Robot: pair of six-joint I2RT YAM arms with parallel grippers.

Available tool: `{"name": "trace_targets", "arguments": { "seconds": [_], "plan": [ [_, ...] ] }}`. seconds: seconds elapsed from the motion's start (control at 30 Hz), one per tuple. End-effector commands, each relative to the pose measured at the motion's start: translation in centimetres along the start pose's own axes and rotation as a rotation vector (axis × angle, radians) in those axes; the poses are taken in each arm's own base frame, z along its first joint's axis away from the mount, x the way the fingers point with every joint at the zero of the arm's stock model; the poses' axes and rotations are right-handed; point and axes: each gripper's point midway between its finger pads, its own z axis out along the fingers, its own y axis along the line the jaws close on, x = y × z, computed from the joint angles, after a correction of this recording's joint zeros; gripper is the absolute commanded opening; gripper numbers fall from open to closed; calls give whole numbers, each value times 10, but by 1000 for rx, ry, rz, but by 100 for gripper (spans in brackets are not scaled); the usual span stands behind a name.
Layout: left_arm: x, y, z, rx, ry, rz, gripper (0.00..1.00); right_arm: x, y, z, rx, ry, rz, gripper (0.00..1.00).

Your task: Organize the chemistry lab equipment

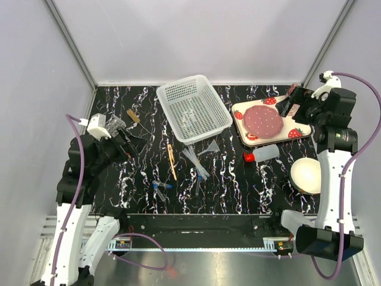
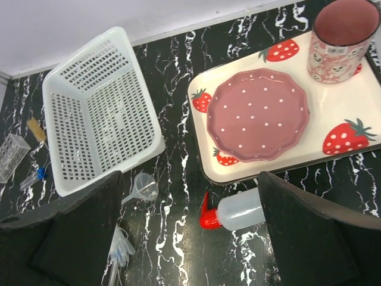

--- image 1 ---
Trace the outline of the clear test tube rack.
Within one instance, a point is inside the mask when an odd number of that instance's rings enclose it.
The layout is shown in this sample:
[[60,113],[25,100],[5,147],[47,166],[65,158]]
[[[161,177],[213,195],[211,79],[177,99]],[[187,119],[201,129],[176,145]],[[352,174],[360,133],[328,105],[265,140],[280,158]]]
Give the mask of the clear test tube rack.
[[124,129],[126,127],[126,123],[119,117],[114,114],[110,117],[110,119],[105,124],[105,129],[110,134],[111,137],[115,137],[118,134],[119,129]]

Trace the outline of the wooden test tube clamp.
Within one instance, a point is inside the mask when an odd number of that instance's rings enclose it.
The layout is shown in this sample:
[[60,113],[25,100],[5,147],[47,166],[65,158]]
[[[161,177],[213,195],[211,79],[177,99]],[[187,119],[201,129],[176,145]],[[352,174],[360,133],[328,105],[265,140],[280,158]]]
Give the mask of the wooden test tube clamp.
[[168,150],[168,159],[169,159],[169,162],[170,162],[173,178],[174,178],[175,181],[177,181],[177,175],[176,175],[176,171],[175,171],[175,168],[174,168],[175,159],[174,159],[173,148],[172,148],[171,144],[167,145],[167,150]]

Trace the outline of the wash bottle red cap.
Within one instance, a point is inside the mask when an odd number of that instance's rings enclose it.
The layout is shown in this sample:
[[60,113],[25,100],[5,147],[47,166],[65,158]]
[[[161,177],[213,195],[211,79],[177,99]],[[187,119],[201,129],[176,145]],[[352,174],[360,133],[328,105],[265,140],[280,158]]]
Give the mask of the wash bottle red cap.
[[243,154],[243,159],[246,162],[262,162],[266,160],[271,160],[278,157],[280,154],[279,148],[276,144],[267,145],[254,149],[249,153]]

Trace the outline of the bundle of plastic pipettes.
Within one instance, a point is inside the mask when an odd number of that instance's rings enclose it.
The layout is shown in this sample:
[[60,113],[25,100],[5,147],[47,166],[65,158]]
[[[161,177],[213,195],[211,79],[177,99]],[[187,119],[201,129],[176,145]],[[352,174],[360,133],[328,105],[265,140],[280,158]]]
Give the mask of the bundle of plastic pipettes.
[[210,174],[202,166],[192,146],[185,148],[182,153],[195,165],[197,173],[202,179],[207,180]]

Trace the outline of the clear plastic funnel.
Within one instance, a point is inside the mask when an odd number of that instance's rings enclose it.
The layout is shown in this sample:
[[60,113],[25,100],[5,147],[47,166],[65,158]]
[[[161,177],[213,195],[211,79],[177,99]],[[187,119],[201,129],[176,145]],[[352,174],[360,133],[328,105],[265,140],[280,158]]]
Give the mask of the clear plastic funnel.
[[211,144],[205,150],[199,152],[197,154],[197,156],[201,156],[205,153],[215,153],[215,152],[219,152],[219,151],[220,151],[220,148],[219,148],[217,142],[215,140],[213,140],[211,142]]

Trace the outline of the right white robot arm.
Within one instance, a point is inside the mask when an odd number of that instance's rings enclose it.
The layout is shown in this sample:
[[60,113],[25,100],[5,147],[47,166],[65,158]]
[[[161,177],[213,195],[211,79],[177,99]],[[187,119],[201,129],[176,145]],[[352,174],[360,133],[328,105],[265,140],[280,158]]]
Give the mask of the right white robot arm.
[[332,88],[315,95],[297,87],[279,114],[286,117],[294,105],[297,123],[314,128],[313,139],[321,169],[320,205],[316,220],[311,222],[302,213],[283,210],[270,221],[277,236],[291,232],[298,253],[342,262],[359,253],[363,238],[355,234],[351,214],[351,178],[358,151],[358,135],[349,128],[356,94],[343,88]]

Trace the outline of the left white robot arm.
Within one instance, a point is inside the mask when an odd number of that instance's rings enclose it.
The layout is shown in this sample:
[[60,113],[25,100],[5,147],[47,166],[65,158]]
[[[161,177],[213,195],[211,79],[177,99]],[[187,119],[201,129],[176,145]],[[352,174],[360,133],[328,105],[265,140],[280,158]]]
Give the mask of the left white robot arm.
[[110,139],[96,140],[90,134],[70,141],[68,160],[57,184],[57,222],[54,239],[42,277],[34,285],[93,285],[98,263],[113,236],[128,230],[126,215],[106,207],[86,244],[82,243],[86,221],[99,175],[113,163],[138,157],[147,141],[119,129]]

